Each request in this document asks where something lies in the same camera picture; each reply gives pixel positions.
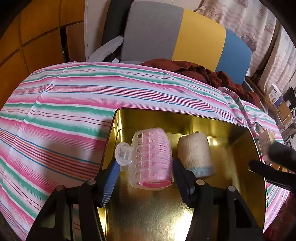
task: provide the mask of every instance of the white curtain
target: white curtain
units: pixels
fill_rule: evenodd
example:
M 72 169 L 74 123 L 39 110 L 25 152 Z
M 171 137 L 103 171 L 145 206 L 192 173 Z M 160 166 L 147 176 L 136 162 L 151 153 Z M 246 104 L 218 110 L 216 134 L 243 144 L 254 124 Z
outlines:
M 196 12 L 232 30 L 249 46 L 247 76 L 253 76 L 271 43 L 276 17 L 259 0 L 204 0 Z
M 281 26 L 271 56 L 259 80 L 266 92 L 272 84 L 283 91 L 296 70 L 296 48 Z

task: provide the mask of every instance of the green stripe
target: green stripe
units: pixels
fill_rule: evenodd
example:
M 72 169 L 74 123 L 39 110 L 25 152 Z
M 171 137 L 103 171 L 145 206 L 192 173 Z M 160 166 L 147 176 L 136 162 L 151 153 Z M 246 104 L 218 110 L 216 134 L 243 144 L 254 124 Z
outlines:
M 17 104 L 9 104 L 5 103 L 3 107 L 25 107 L 25 108 L 31 108 L 33 104 L 23 104 L 23 103 L 17 103 Z
M 28 122 L 31 122 L 31 123 L 36 123 L 38 125 L 42 125 L 42 126 L 61 129 L 61 130 L 65 130 L 65 131 L 74 131 L 74 132 L 84 133 L 84 134 L 87 134 L 90 136 L 101 137 L 101 138 L 107 138 L 108 132 L 109 132 L 109 130 L 107 132 L 104 132 L 104 131 L 96 129 L 96 128 L 90 128 L 90 127 L 87 128 L 87 127 L 83 127 L 83 126 L 71 126 L 71 125 L 60 124 L 57 122 L 39 120 L 36 117 L 31 118 L 29 116 L 26 116 L 25 120 Z
M 3 173 L 4 173 L 6 163 L 5 163 L 1 158 L 0 158 L 0 166 L 2 167 L 1 170 L 2 170 Z M 3 183 L 3 176 L 0 178 L 0 183 L 1 183 L 1 185 L 2 185 L 2 183 Z
M 120 71 L 124 71 L 124 70 L 127 70 L 127 71 L 130 71 L 130 72 L 139 72 L 139 73 L 157 73 L 159 75 L 163 75 L 165 73 L 163 72 L 160 72 L 160 71 L 156 71 L 156 70 L 147 70 L 147 69 L 136 69 L 136 68 L 130 68 L 130 67 L 126 67 L 126 66 L 109 66 L 109 65 L 93 65 L 93 64 L 88 64 L 88 65 L 80 65 L 80 66 L 71 66 L 71 67 L 68 67 L 69 70 L 71 69 L 83 69 L 83 68 L 88 68 L 88 67 L 94 67 L 94 68 L 103 68 L 103 69 L 115 69 L 115 70 L 120 70 Z
M 277 194 L 277 192 L 279 190 L 279 187 L 277 187 L 277 186 L 274 186 L 274 187 L 275 187 L 274 192 L 273 192 L 272 196 L 269 196 L 269 199 L 267 201 L 267 205 L 268 206 L 271 203 L 271 201 L 274 199 L 275 195 Z
M 267 195 L 268 195 L 268 194 L 267 194 L 267 190 L 265 189 L 265 198 L 267 197 Z
M 24 118 L 25 118 L 25 116 L 26 116 L 26 114 L 24 114 L 23 116 L 20 116 L 20 115 L 11 115 L 11 114 L 6 114 L 6 113 L 0 113 L 0 116 L 23 121 Z
M 271 185 L 266 189 L 266 191 L 267 191 L 267 196 L 270 195 L 270 192 L 271 192 L 271 190 L 272 190 L 273 187 L 274 187 L 274 185 L 271 184 Z
M 231 110 L 233 110 L 233 109 L 238 109 L 238 110 L 240 110 L 238 104 L 230 104 L 230 103 L 228 103 L 228 106 L 229 106 L 229 108 L 230 108 Z
M 118 70 L 118 69 L 120 69 L 118 67 L 111 67 L 111 66 L 100 66 L 100 67 L 101 68 L 105 68 L 105 69 L 108 69 L 109 68 L 111 70 L 114 70 L 114 69 L 115 70 Z M 128 70 L 130 70 L 132 72 L 135 72 L 135 69 L 132 69 L 132 68 L 126 68 L 126 69 L 128 69 Z M 138 70 L 138 69 L 136 69 L 136 71 L 143 72 L 143 73 L 149 73 L 149 74 L 152 73 L 152 71 L 150 71 L 150 70 Z M 123 77 L 126 77 L 126 78 L 132 78 L 132 79 L 137 79 L 137 80 L 149 81 L 149 82 L 153 82 L 153 83 L 175 84 L 175 85 L 183 86 L 183 87 L 185 87 L 185 88 L 187 88 L 187 89 L 189 89 L 189 90 L 191 90 L 191 91 L 193 91 L 195 93 L 200 93 L 200 94 L 203 94 L 203 95 L 206 95 L 206 96 L 211 96 L 212 98 L 218 99 L 218 100 L 220 100 L 220 101 L 222 101 L 222 102 L 224 102 L 226 104 L 225 99 L 222 98 L 222 97 L 220 97 L 220 96 L 216 96 L 216 95 L 210 94 L 207 91 L 201 91 L 201 90 L 198 90 L 197 91 L 195 88 L 192 88 L 192 87 L 187 86 L 187 85 L 180 84 L 177 81 L 177 80 L 179 80 L 179 81 L 183 81 L 183 82 L 187 82 L 187 83 L 192 84 L 193 83 L 192 80 L 183 79 L 183 78 L 177 77 L 177 76 L 171 76 L 171 75 L 169 75 L 167 73 L 162 73 L 162 72 L 153 72 L 154 75 L 156 75 L 155 73 L 157 73 L 159 75 L 159 77 L 161 78 L 161 80 L 158 80 L 155 77 L 150 77 L 150 79 L 149 79 L 149 77 L 144 78 L 142 76 L 135 76 L 135 73 L 134 74 L 126 74 L 126 73 L 118 73 L 118 72 L 117 73 L 114 73 L 114 72 L 94 72 L 94 73 L 89 73 L 89 72 L 85 73 L 85 72 L 82 72 L 80 74 L 73 74 L 73 73 L 67 74 L 66 72 L 63 72 L 60 76 L 63 76 L 63 77 L 64 76 L 65 77 L 75 77 L 75 76 L 116 75 L 116 76 L 123 76 Z M 166 80 L 165 79 L 165 76 L 170 76 L 171 78 L 174 78 L 174 80 Z M 216 89 L 212 89 L 212 88 L 210 88 L 208 86 L 205 86 L 205 85 L 203 85 L 202 87 L 204 89 L 209 89 L 211 91 L 215 91 L 215 92 L 217 92 L 218 95 L 220 95 L 220 92 L 218 90 L 216 90 Z
M 233 108 L 238 109 L 238 108 L 237 108 L 237 107 L 238 107 L 237 102 L 236 102 L 231 96 L 225 95 L 225 96 L 223 96 L 223 98 L 227 100 L 227 105 L 228 105 L 229 107 L 230 107 L 230 106 L 233 106 Z
M 276 141 L 276 142 L 279 142 L 279 143 L 281 143 L 281 144 L 284 144 L 283 139 L 276 139 L 275 141 Z
M 62 67 L 62 68 L 60 68 L 60 69 L 44 69 L 44 70 L 42 70 L 42 71 L 40 71 L 40 72 L 38 72 L 38 73 L 30 74 L 30 76 L 37 75 L 37 74 L 41 74 L 42 72 L 45 72 L 45 71 L 47 71 L 47 72 L 54 72 L 54 71 L 61 70 L 61 71 L 60 71 L 60 73 L 61 73 L 64 69 L 67 69 L 67 68 L 68 68 L 68 67 Z
M 40 79 L 43 79 L 44 77 L 58 77 L 58 75 L 50 75 L 50 74 L 46 74 L 46 75 L 43 75 L 43 76 L 40 76 L 39 78 L 36 78 L 36 79 L 30 79 L 30 80 L 24 80 L 22 83 L 27 83 L 27 82 L 31 82 L 31 81 L 35 81 L 35 80 L 40 80 Z
M 101 110 L 101 109 L 95 109 L 95 108 L 84 107 L 84 106 L 49 105 L 49 104 L 38 104 L 37 102 L 34 103 L 34 107 L 35 106 L 38 108 L 46 108 L 50 110 L 68 110 L 68 111 L 90 113 L 94 115 L 102 115 L 102 116 L 108 116 L 108 117 L 113 117 L 114 115 L 114 111 L 111 111 L 111 110 Z
M 5 183 L 2 184 L 2 188 L 7 192 L 7 194 L 12 198 L 18 205 L 22 207 L 27 213 L 29 213 L 33 218 L 37 217 L 37 214 L 33 212 L 19 197 L 17 197 Z
M 32 187 L 30 184 L 25 182 L 22 178 L 20 178 L 19 174 L 15 173 L 12 169 L 10 169 L 8 166 L 6 166 L 5 171 L 8 172 L 24 189 L 26 189 L 28 192 L 33 194 L 35 197 L 37 197 L 41 201 L 46 201 L 48 196 L 44 193 L 40 192 L 36 188 Z
M 255 109 L 255 108 L 253 108 L 253 107 L 251 107 L 251 106 L 246 106 L 246 109 L 247 110 L 252 110 L 253 112 L 255 112 L 255 113 L 250 113 L 250 115 L 254 118 L 254 117 L 257 117 L 257 118 L 259 118 L 260 120 L 262 120 L 262 121 L 266 121 L 266 122 L 268 122 L 268 123 L 270 123 L 270 124 L 273 124 L 273 125 L 275 125 L 276 123 L 275 123 L 275 121 L 273 120 L 273 119 L 271 119 L 271 118 L 268 118 L 268 116 L 258 116 L 257 114 L 256 114 L 256 112 L 258 112 L 258 113 L 260 113 L 260 114 L 262 114 L 262 113 L 264 113 L 262 110 L 258 110 L 258 109 Z

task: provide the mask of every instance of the textured beige sleeve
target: textured beige sleeve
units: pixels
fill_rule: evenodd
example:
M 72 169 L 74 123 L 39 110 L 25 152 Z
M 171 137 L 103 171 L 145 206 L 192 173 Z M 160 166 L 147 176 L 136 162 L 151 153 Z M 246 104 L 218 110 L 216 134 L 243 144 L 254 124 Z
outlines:
M 212 165 L 210 147 L 204 133 L 192 133 L 181 137 L 177 147 L 178 157 L 186 169 Z

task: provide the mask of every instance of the wooden cabinet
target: wooden cabinet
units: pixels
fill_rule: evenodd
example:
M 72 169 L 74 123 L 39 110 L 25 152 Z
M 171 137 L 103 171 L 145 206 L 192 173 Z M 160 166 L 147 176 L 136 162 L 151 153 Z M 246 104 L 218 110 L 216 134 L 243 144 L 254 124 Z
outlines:
M 70 61 L 85 62 L 84 23 L 70 25 L 66 31 Z
M 0 109 L 15 88 L 29 75 L 20 52 L 0 67 Z
M 59 30 L 54 30 L 29 43 L 23 47 L 23 52 L 30 73 L 64 62 Z
M 20 13 L 22 44 L 59 27 L 59 0 L 33 0 Z
M 0 63 L 20 45 L 19 18 L 16 17 L 0 39 Z
M 61 0 L 60 26 L 83 21 L 85 0 Z

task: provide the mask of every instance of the gold metal tray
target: gold metal tray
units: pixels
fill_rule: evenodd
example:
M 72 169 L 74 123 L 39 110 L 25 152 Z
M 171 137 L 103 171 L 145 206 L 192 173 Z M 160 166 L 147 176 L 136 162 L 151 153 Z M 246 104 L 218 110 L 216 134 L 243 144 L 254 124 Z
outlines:
M 259 157 L 253 138 L 244 127 L 200 116 L 121 108 L 113 118 L 102 169 L 108 166 L 119 142 L 131 144 L 136 131 L 153 127 L 165 130 L 173 157 L 177 157 L 177 143 L 181 136 L 204 132 L 217 171 L 205 181 L 220 188 L 234 185 L 263 228 L 265 185 L 261 176 L 248 171 L 248 162 Z M 161 191 L 141 190 L 129 185 L 127 172 L 120 172 L 106 209 L 98 210 L 107 241 L 184 241 L 193 214 L 193 209 L 182 202 L 175 183 Z M 214 217 L 217 216 L 218 208 L 215 208 Z M 216 232 L 212 233 L 212 240 L 215 240 Z

